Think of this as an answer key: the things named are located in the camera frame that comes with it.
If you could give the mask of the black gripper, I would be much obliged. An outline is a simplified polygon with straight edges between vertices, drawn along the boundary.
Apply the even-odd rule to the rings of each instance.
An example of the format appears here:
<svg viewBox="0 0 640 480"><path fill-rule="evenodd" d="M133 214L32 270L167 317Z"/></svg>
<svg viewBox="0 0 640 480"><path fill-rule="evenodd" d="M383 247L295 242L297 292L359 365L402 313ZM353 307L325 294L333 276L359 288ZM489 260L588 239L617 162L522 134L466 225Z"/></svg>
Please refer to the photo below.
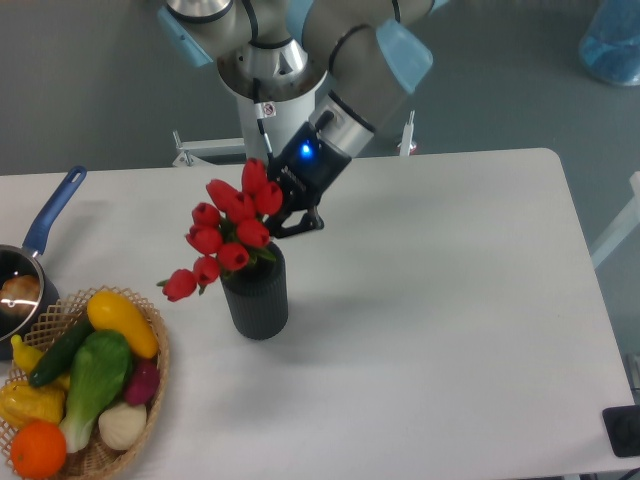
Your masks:
<svg viewBox="0 0 640 480"><path fill-rule="evenodd" d="M350 156L334 149L305 122L267 167L268 179L280 186L284 196L280 210L264 222L270 235L285 239L322 230L324 220L316 206L350 162ZM302 210L306 211L297 224L285 225L294 212Z"/></svg>

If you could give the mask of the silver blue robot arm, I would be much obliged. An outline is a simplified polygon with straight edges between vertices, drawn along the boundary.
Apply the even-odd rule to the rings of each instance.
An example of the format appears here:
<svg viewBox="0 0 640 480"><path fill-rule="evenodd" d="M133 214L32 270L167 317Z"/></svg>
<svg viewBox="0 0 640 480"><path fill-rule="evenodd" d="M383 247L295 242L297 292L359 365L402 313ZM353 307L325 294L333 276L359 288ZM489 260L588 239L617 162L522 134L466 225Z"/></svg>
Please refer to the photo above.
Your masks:
<svg viewBox="0 0 640 480"><path fill-rule="evenodd" d="M245 154L283 190L270 233L319 230L324 192L433 64L409 25L434 1L166 1L165 35L216 66L238 108Z"/></svg>

